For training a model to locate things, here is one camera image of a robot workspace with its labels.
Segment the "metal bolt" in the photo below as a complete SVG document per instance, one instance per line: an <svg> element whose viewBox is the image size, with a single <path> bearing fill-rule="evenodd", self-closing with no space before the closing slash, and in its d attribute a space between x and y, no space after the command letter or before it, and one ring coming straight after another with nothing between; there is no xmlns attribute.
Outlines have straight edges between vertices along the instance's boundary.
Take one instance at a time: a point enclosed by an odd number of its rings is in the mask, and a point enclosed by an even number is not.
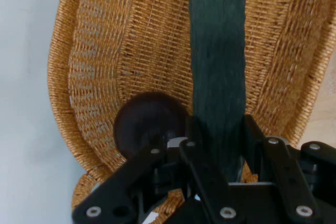
<svg viewBox="0 0 336 224"><path fill-rule="evenodd" d="M312 150L317 151L317 150L319 150L321 147L320 147L318 144L311 144L311 145L309 145L309 148L311 148Z"/></svg>
<svg viewBox="0 0 336 224"><path fill-rule="evenodd" d="M313 215L313 210L307 206L298 206L296 208L296 213L302 217L311 217Z"/></svg>
<svg viewBox="0 0 336 224"><path fill-rule="evenodd" d="M196 144L195 144L194 142L188 142L188 143L187 143L187 146L188 146L188 147L194 147L195 145L196 145Z"/></svg>
<svg viewBox="0 0 336 224"><path fill-rule="evenodd" d="M224 219L233 219L237 216L236 211L231 207L223 207L219 213Z"/></svg>
<svg viewBox="0 0 336 224"><path fill-rule="evenodd" d="M101 208L100 207L90 207L87 211L86 211L86 216L90 217L90 218L95 218L100 216L101 214Z"/></svg>
<svg viewBox="0 0 336 224"><path fill-rule="evenodd" d="M277 139L275 139L275 138L271 138L271 139L268 140L268 142L269 142L270 144L277 144L277 143L279 143L279 140L277 140Z"/></svg>
<svg viewBox="0 0 336 224"><path fill-rule="evenodd" d="M159 153L159 152L160 152L159 149L152 149L152 150L151 150L151 153L152 153L152 154L157 154L157 153Z"/></svg>

